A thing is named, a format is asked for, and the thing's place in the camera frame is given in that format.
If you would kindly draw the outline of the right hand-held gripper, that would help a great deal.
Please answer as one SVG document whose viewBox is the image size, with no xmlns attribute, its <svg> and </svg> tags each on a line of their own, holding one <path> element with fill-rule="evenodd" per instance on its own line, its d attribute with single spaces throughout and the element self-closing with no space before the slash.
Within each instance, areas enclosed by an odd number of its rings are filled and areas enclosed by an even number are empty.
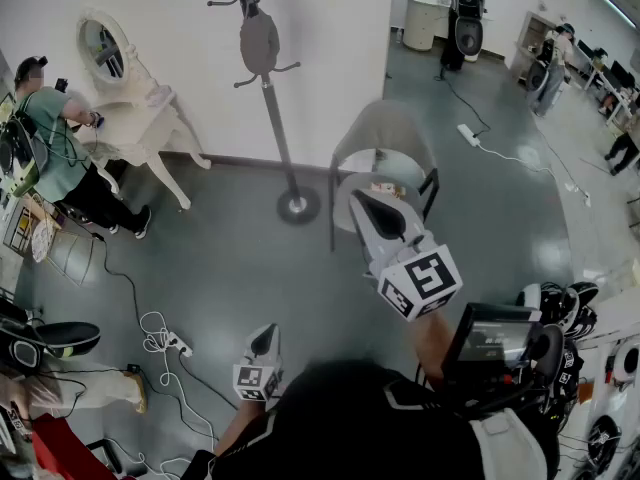
<svg viewBox="0 0 640 480">
<path fill-rule="evenodd" d="M 405 321 L 429 314 L 460 291 L 463 281 L 449 248 L 424 231 L 410 204 L 357 189 L 349 210 L 377 294 Z"/>
</svg>

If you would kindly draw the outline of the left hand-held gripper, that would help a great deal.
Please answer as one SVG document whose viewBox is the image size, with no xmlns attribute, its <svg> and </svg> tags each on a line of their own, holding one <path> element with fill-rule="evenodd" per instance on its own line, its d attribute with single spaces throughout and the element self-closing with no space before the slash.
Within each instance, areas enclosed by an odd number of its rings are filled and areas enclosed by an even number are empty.
<svg viewBox="0 0 640 480">
<path fill-rule="evenodd" d="M 233 365 L 233 388 L 243 401 L 269 401 L 281 382 L 281 333 L 277 324 L 256 329 L 246 340 L 246 351 Z"/>
</svg>

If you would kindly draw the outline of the black metal coat rack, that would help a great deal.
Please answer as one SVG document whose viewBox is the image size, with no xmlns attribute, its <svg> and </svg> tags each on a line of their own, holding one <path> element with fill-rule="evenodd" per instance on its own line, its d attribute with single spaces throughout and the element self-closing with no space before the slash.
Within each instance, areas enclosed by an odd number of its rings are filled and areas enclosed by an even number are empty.
<svg viewBox="0 0 640 480">
<path fill-rule="evenodd" d="M 240 5 L 242 11 L 242 24 L 247 17 L 255 16 L 258 11 L 261 10 L 259 7 L 260 0 L 210 0 L 207 2 L 209 7 L 232 6 L 234 4 Z M 295 62 L 280 68 L 276 63 L 275 68 L 271 72 L 261 76 L 254 75 L 246 68 L 251 73 L 251 77 L 247 80 L 237 81 L 233 84 L 234 88 L 239 89 L 241 87 L 249 86 L 255 82 L 260 83 L 280 156 L 280 169 L 284 173 L 287 182 L 287 189 L 277 200 L 276 211 L 283 222 L 294 226 L 301 226 L 312 222 L 319 214 L 321 202 L 318 193 L 314 189 L 301 186 L 297 182 L 271 75 L 273 73 L 284 73 L 299 68 L 300 66 L 301 64 L 299 62 Z"/>
</svg>

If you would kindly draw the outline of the grey handbag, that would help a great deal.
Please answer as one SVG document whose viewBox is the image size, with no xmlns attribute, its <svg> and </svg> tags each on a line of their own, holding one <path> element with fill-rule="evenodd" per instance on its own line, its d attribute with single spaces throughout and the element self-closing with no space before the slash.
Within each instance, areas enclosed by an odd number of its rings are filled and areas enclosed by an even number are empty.
<svg viewBox="0 0 640 480">
<path fill-rule="evenodd" d="M 240 30 L 240 52 L 246 68 L 254 75 L 271 72 L 277 63 L 280 41 L 272 17 L 259 10 L 247 17 Z"/>
</svg>

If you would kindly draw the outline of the person's right forearm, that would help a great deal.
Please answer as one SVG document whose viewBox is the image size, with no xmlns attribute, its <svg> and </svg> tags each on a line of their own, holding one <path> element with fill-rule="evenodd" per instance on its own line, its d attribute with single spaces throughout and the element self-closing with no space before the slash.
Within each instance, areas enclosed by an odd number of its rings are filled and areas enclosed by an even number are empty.
<svg viewBox="0 0 640 480">
<path fill-rule="evenodd" d="M 440 310 L 410 322 L 409 331 L 426 381 L 432 388 L 439 387 L 444 380 L 442 364 L 451 346 L 453 332 Z"/>
</svg>

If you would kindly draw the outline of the person's left forearm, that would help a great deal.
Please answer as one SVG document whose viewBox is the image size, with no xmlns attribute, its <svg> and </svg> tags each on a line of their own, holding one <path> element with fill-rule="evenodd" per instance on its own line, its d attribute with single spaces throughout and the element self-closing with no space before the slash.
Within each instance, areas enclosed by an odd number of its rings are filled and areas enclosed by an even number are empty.
<svg viewBox="0 0 640 480">
<path fill-rule="evenodd" d="M 266 403 L 242 401 L 231 423 L 214 449 L 216 458 L 251 446 L 268 437 L 274 426 L 275 413 L 266 410 Z"/>
</svg>

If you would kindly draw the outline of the person's black shirt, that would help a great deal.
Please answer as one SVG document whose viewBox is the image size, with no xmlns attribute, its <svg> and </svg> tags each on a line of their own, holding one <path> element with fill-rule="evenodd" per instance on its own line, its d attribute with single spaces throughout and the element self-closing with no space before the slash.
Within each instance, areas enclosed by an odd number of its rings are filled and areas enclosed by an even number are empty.
<svg viewBox="0 0 640 480">
<path fill-rule="evenodd" d="M 505 409 L 467 420 L 444 397 L 371 361 L 315 364 L 267 411 L 272 433 L 181 480 L 554 480 L 556 432 Z"/>
</svg>

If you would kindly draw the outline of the small black monitor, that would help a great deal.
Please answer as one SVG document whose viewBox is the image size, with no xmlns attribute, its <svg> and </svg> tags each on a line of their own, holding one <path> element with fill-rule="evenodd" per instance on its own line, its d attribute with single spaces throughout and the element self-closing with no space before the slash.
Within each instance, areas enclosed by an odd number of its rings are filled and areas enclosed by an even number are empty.
<svg viewBox="0 0 640 480">
<path fill-rule="evenodd" d="M 524 306 L 467 304 L 442 364 L 445 382 L 495 382 L 526 364 L 541 316 Z"/>
</svg>

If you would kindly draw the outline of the white round counter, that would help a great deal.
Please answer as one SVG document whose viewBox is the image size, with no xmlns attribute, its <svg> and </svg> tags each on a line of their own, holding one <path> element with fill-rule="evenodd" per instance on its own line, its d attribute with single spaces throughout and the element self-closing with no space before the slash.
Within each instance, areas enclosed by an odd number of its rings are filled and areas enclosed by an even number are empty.
<svg viewBox="0 0 640 480">
<path fill-rule="evenodd" d="M 403 43 L 418 52 L 433 48 L 434 39 L 448 36 L 450 0 L 406 0 Z"/>
</svg>

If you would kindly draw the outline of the beige cabinet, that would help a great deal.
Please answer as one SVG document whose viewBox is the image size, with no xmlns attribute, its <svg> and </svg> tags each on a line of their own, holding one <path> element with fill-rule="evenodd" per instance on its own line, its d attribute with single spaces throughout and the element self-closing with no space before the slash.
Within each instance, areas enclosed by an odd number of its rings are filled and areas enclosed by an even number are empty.
<svg viewBox="0 0 640 480">
<path fill-rule="evenodd" d="M 540 54 L 547 33 L 555 27 L 554 23 L 532 11 L 526 13 L 509 69 L 516 83 L 526 79 L 531 65 Z"/>
</svg>

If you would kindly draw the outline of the white dressing table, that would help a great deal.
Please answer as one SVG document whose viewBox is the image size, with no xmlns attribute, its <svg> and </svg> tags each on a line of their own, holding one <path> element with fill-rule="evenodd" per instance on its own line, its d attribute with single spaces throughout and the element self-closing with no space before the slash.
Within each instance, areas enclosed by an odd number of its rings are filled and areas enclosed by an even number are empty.
<svg viewBox="0 0 640 480">
<path fill-rule="evenodd" d="M 164 108 L 148 108 L 145 96 L 132 103 L 104 102 L 97 111 L 104 123 L 97 129 L 81 128 L 78 140 L 91 153 L 94 163 L 105 167 L 110 160 L 124 160 L 132 166 L 148 166 L 176 197 L 180 207 L 188 210 L 191 200 L 167 170 L 160 153 L 174 142 L 186 151 L 201 168 L 211 168 L 189 126 L 181 119 L 174 100 Z"/>
</svg>

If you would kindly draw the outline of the desks with monitors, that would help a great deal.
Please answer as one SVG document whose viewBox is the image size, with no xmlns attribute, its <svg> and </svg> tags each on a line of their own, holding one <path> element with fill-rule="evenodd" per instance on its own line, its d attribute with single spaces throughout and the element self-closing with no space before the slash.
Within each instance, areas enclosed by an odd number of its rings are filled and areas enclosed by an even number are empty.
<svg viewBox="0 0 640 480">
<path fill-rule="evenodd" d="M 591 48 L 579 40 L 577 48 L 580 89 L 596 98 L 607 125 L 622 129 L 640 110 L 640 75 L 633 75 L 616 60 L 609 61 L 602 47 Z"/>
</svg>

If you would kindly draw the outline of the pale purple packet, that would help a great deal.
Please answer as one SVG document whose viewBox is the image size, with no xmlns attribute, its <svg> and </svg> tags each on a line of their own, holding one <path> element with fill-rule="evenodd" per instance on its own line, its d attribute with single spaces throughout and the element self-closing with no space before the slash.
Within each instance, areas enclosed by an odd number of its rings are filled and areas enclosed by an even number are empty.
<svg viewBox="0 0 640 480">
<path fill-rule="evenodd" d="M 175 93 L 169 85 L 159 85 L 151 89 L 144 98 L 144 102 L 148 108 L 164 108 L 169 104 Z"/>
</svg>

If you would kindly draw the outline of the ceiling light strip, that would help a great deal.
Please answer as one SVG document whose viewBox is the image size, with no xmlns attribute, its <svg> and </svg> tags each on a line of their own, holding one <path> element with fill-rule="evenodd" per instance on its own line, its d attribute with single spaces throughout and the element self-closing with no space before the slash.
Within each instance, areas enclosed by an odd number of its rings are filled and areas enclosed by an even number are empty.
<svg viewBox="0 0 640 480">
<path fill-rule="evenodd" d="M 627 16 L 627 14 L 613 1 L 613 0 L 602 0 L 609 6 L 615 13 L 617 13 L 620 17 L 625 19 L 626 21 L 632 22 L 631 18 Z"/>
</svg>

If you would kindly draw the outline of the white oval mirror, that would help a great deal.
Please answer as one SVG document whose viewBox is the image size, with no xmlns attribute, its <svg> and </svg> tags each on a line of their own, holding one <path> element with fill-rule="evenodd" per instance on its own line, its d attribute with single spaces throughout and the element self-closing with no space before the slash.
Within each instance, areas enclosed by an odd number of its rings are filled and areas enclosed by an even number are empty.
<svg viewBox="0 0 640 480">
<path fill-rule="evenodd" d="M 98 99 L 132 103 L 132 70 L 137 52 L 119 24 L 109 14 L 87 8 L 77 22 L 76 44 Z"/>
</svg>

